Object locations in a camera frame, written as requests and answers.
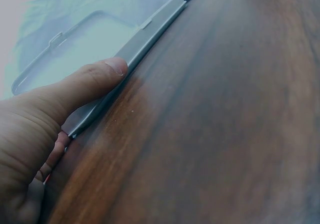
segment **brown wooden desk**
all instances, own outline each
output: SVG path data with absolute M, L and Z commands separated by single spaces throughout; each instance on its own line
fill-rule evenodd
M 318 223 L 319 59 L 320 0 L 192 0 L 71 144 L 41 219 Z

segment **knuckle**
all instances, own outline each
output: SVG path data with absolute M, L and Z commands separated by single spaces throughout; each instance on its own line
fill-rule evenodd
M 99 88 L 104 87 L 105 80 L 108 79 L 108 73 L 100 66 L 89 64 L 80 69 L 80 74 L 83 75 L 83 79 L 95 84 Z

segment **wood grain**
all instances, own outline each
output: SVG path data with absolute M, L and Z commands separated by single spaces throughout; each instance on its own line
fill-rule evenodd
M 320 0 L 192 0 L 47 184 L 50 223 L 318 223 Z

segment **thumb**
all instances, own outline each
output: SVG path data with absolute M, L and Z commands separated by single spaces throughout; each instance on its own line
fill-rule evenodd
M 21 94 L 20 103 L 24 102 L 27 108 L 32 106 L 63 125 L 74 110 L 110 92 L 127 70 L 127 64 L 121 58 L 101 60 L 81 67 L 58 83 Z

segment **hand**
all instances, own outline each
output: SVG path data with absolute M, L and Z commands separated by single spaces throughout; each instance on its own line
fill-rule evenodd
M 78 107 L 112 90 L 127 69 L 120 58 L 99 61 L 0 102 L 0 221 L 5 215 L 14 223 L 37 222 L 43 181 L 68 142 L 61 126 Z

